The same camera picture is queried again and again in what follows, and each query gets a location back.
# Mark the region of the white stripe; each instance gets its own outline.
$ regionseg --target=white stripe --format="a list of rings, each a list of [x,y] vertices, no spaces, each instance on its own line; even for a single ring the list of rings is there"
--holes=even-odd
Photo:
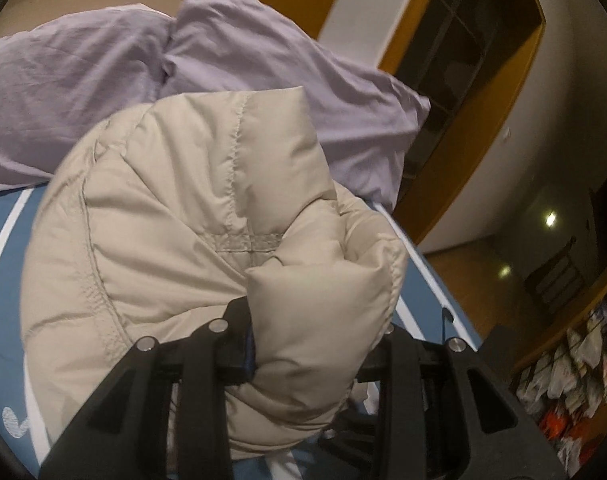
[[[105,10],[120,10],[121,12],[129,12],[130,10],[145,10],[146,12],[154,12],[155,14],[160,14],[165,16],[166,18],[170,18],[168,14],[165,12],[161,12],[157,9],[152,9],[152,7],[148,7],[144,4],[128,4],[128,5],[120,5],[116,7],[104,7]]]
[[[381,213],[383,216],[386,217],[386,219],[388,220],[388,223],[392,226],[394,231],[397,233],[397,236],[399,238],[401,238],[404,245],[406,246],[406,249],[408,250],[408,254],[410,254],[410,259],[412,260],[412,262],[415,264],[415,266],[421,273],[421,276],[424,279],[424,281],[427,283],[427,286],[429,286],[430,290],[432,290],[432,293],[437,298],[437,301],[439,301],[439,303],[441,304],[442,307],[446,307],[448,310],[450,310],[450,312],[452,312],[453,317],[455,318],[455,320],[453,322],[453,326],[455,327],[455,330],[458,333],[459,337],[466,340],[468,342],[468,344],[474,350],[476,350],[477,347],[474,344],[474,342],[472,341],[472,337],[470,336],[470,333],[468,332],[466,327],[461,322],[461,319],[459,318],[455,309],[453,308],[452,303],[450,303],[450,301],[446,297],[445,293],[443,293],[442,288],[439,286],[439,283],[437,283],[437,280],[432,275],[432,272],[430,271],[430,269],[427,268],[427,265],[424,263],[423,258],[421,258],[421,255],[417,252],[417,249],[415,248],[413,243],[411,243],[411,241],[408,240],[408,237],[406,236],[406,234],[402,231],[402,229],[397,225],[397,222],[395,222],[392,219],[392,217],[390,216],[388,211],[386,211],[385,208],[381,204],[374,203],[373,205],[375,206],[375,209],[377,209],[377,211],[379,211],[379,213]]]
[[[368,383],[368,398],[363,402],[368,415],[375,415],[379,410],[379,390],[375,383]]]
[[[401,321],[403,322],[404,328],[410,333],[411,336],[415,339],[420,339],[422,341],[426,340],[426,336],[424,336],[423,332],[419,328],[417,324],[417,320],[410,312],[410,308],[406,305],[406,302],[400,296],[399,301],[397,301],[397,314],[401,317]]]
[[[10,233],[15,227],[17,219],[20,217],[21,212],[23,211],[24,206],[26,205],[26,202],[28,201],[32,192],[33,188],[24,189],[24,191],[21,192],[20,197],[17,199],[17,202],[15,202],[15,205],[12,207],[8,218],[4,222],[4,227],[2,227],[0,232],[0,259],[2,257],[2,253],[4,252],[4,247],[8,242],[8,238],[10,238]]]
[[[302,480],[301,471],[291,451],[277,451],[266,455],[272,480]]]
[[[30,375],[28,374],[28,359],[24,355],[24,396],[26,398],[26,414],[28,415],[28,424],[30,427],[30,439],[32,447],[35,450],[37,463],[41,463],[50,452],[50,444],[48,443],[48,434],[46,433],[46,423],[41,416],[37,399],[32,389]]]

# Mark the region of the metal screw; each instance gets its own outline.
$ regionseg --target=metal screw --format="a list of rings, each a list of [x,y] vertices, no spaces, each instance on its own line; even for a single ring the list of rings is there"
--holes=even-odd
[[[157,341],[155,340],[155,338],[147,335],[137,341],[136,347],[137,350],[141,352],[148,352],[149,350],[152,350],[156,344]]]
[[[210,332],[220,334],[221,332],[228,330],[228,322],[225,319],[215,319],[210,322],[208,328]]]
[[[453,352],[463,352],[468,347],[465,341],[458,337],[453,337],[450,339],[450,341],[448,341],[448,346],[450,346],[450,349]]]

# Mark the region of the orange object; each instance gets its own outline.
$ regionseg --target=orange object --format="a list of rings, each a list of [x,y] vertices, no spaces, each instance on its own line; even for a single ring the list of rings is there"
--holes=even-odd
[[[568,436],[570,438],[573,438],[574,440],[577,440],[578,438],[580,438],[581,440],[586,440],[586,435],[588,434],[588,431],[590,430],[590,422],[592,419],[584,417],[582,418],[580,421],[578,421],[572,428],[570,428],[570,431],[568,431]]]
[[[570,423],[570,415],[559,403],[552,406],[539,423],[539,429],[548,440],[557,440]]]
[[[593,438],[581,449],[581,453],[579,455],[579,463],[581,464],[581,467],[583,467],[584,464],[592,458],[602,440],[603,435],[599,435],[598,437]]]

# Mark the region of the beige puffer jacket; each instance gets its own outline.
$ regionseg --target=beige puffer jacket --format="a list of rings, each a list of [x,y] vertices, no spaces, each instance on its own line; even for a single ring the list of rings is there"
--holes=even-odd
[[[227,394],[234,458],[331,422],[391,319],[407,253],[334,184],[301,89],[183,94],[95,126],[50,183],[21,291],[52,439],[133,342],[247,294],[258,371]]]

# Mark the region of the bed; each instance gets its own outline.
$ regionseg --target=bed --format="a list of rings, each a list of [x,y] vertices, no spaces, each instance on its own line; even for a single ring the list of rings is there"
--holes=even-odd
[[[19,291],[24,250],[45,189],[42,185],[0,192],[0,436],[3,439],[0,445],[7,446],[26,469],[25,473],[33,476],[37,475],[39,463],[50,446],[32,397],[30,378],[24,373]],[[459,335],[473,348],[478,348],[479,335],[425,258],[383,206],[374,203],[372,207],[386,215],[411,256],[394,322],[416,338],[441,342],[442,309],[447,307],[455,321],[447,323],[446,337]],[[363,408],[374,412],[378,402],[374,384],[369,385],[368,394]],[[289,452],[237,462],[235,473],[244,480],[348,480],[358,476],[355,469],[331,457],[314,442],[304,442]]]
[[[6,1],[0,0],[0,11]],[[24,252],[44,183],[79,136],[138,102],[184,91],[304,86],[333,177],[381,211],[410,253],[394,322],[416,338],[440,342],[446,307],[454,315],[446,336],[459,335],[473,348],[481,343],[388,213],[427,100],[388,74],[333,56],[256,0],[235,0],[236,7],[229,1],[184,0],[175,20],[142,6],[91,11],[0,41],[0,478],[34,478],[50,448],[25,373],[19,317]],[[239,14],[241,7],[248,12]],[[273,27],[265,28],[267,22]],[[239,34],[254,28],[263,31],[261,42]],[[208,38],[215,36],[228,48],[208,50]],[[47,49],[26,50],[26,43]],[[124,85],[132,80],[138,84]],[[83,88],[78,81],[86,83]],[[27,85],[32,92],[24,90]],[[376,385],[368,393],[362,408],[374,412]],[[237,462],[235,473],[246,480],[358,476],[314,442]]]

